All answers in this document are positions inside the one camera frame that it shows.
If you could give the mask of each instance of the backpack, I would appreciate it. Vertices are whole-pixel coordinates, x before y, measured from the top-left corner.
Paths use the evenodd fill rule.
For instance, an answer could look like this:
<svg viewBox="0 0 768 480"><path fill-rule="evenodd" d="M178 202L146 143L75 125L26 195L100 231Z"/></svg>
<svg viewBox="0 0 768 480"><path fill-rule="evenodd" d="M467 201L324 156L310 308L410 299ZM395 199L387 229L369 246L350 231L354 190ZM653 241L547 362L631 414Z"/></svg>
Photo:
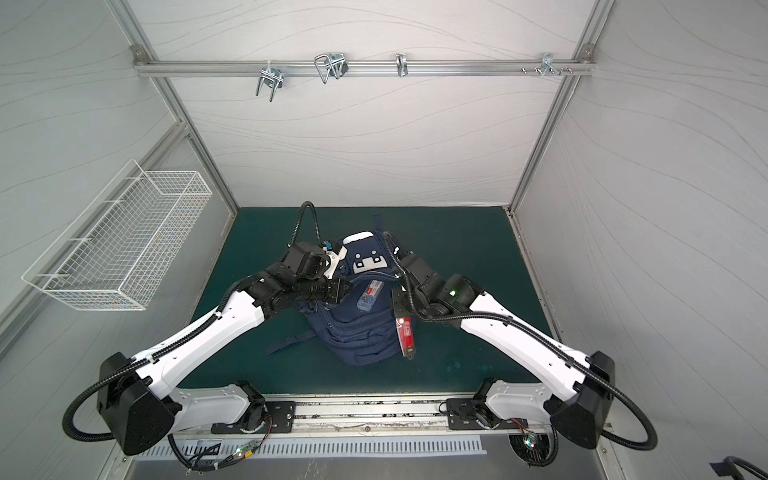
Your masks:
<svg viewBox="0 0 768 480"><path fill-rule="evenodd" d="M312 330L285 338L280 345L269 349L268 354L315 336L351 366L369 365L401 352L392 308L392 289L400 285L391 273L394 265L382 231L355 233L337 241L346 247L347 254L339 262L334 276L347 279L353 285L352 290L335 306L317 301L299 303L297 307ZM372 280L383 285L370 311L364 311L357 303Z"/></svg>

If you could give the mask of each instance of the dark green floor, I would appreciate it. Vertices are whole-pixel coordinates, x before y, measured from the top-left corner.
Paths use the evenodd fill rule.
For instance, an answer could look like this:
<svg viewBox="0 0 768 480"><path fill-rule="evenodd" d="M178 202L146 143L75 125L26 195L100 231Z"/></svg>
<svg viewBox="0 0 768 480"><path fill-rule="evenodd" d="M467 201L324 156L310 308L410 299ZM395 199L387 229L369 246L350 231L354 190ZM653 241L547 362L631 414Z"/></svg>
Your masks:
<svg viewBox="0 0 768 480"><path fill-rule="evenodd" d="M235 280L263 270L283 254L296 219L295 208L244 208L237 215L194 318L218 304ZM462 273L479 283L508 310L549 334L546 319L500 207L320 208L323 239L373 228L373 214L408 250L421 255L444 278ZM310 240L311 218L300 240ZM244 333L208 359L182 383L184 388L250 381L263 393L446 392L476 390L496 376L508 382L536 378L490 344L461 330L418 323L416 356L400 355L351 367L319 339L267 356L282 338L309 329L294 310L281 312Z"/></svg>

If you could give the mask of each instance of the wire basket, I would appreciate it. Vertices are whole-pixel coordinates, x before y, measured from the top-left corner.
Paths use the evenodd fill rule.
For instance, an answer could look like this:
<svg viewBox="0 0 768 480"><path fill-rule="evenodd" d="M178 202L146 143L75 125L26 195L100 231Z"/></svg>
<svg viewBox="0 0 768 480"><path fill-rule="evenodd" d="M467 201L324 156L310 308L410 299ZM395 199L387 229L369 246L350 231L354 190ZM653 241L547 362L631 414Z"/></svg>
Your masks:
<svg viewBox="0 0 768 480"><path fill-rule="evenodd" d="M97 197L22 279L77 310L145 310L211 191L196 171L145 171L135 161L100 196L110 186L116 197ZM103 213L86 224L95 204Z"/></svg>

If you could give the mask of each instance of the white wall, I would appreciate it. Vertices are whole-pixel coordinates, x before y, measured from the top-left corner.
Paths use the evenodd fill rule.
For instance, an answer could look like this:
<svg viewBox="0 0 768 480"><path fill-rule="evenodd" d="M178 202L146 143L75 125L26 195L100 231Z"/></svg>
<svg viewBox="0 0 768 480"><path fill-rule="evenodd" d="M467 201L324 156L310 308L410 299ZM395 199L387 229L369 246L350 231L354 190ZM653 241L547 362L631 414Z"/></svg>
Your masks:
<svg viewBox="0 0 768 480"><path fill-rule="evenodd" d="M628 478L768 468L767 25L765 0L617 2L518 210L564 339L659 431L617 447Z"/></svg>
<svg viewBox="0 0 768 480"><path fill-rule="evenodd" d="M594 0L130 0L162 60L570 58ZM241 207L502 205L559 79L174 80Z"/></svg>
<svg viewBox="0 0 768 480"><path fill-rule="evenodd" d="M104 2L0 5L0 313L38 255L173 123Z"/></svg>
<svg viewBox="0 0 768 480"><path fill-rule="evenodd" d="M174 124L151 82L132 68L127 41L101 0L0 5L0 312L25 287L24 270L131 157ZM160 168L194 169L184 140ZM111 354L128 355L182 327L223 243L220 195L144 312L85 313L50 300L0 361L0 477L95 478L113 442L61 431L69 402ZM93 400L76 424L104 432Z"/></svg>

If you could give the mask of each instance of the aluminum rail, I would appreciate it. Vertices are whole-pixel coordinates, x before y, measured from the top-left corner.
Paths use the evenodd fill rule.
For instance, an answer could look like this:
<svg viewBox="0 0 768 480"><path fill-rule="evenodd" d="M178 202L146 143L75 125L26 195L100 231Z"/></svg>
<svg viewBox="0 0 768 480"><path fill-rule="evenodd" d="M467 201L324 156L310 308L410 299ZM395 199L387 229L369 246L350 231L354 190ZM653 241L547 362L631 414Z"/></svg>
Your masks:
<svg viewBox="0 0 768 480"><path fill-rule="evenodd" d="M267 61L148 61L135 65L140 77L258 77ZM345 77L397 77L395 60L347 61ZM270 61L285 77L317 77L313 61ZM408 60L409 77L539 76L541 60ZM594 63L553 60L560 73L548 76L592 75Z"/></svg>

